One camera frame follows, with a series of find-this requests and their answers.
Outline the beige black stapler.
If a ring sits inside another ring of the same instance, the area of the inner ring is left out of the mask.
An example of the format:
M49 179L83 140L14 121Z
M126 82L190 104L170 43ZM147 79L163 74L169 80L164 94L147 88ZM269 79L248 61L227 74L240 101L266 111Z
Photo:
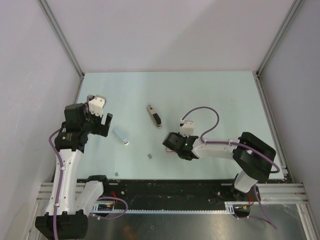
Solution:
M162 120L161 120L158 112L155 110L155 108L151 104L148 104L146 108L147 108L147 110L153 120L155 127L157 129L160 129L162 127Z

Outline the red white staple box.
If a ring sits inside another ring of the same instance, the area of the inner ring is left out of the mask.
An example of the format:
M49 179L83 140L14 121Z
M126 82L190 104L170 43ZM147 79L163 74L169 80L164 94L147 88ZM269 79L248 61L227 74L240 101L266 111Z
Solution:
M167 153L173 153L173 152L174 152L174 150L172 150L172 149L170 149L170 148L166 147L166 152L167 152Z

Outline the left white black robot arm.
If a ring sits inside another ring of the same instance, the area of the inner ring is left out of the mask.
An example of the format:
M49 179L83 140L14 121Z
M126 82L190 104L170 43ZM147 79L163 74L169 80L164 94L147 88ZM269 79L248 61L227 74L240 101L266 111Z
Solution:
M66 106L61 128L49 137L56 154L54 182L44 215L35 219L35 227L49 240L83 239L96 200L110 196L105 175L90 176L76 196L78 168L88 136L108 136L113 116L107 114L102 123L105 104L103 97L95 96L86 103Z

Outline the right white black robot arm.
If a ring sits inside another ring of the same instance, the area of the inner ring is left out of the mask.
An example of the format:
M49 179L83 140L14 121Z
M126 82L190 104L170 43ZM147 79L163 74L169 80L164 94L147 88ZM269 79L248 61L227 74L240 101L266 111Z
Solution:
M162 144L187 161L209 157L234 160L241 171L232 182L230 194L237 201L247 197L255 184L267 181L270 174L280 171L274 163L276 150L250 132L225 141L170 132Z

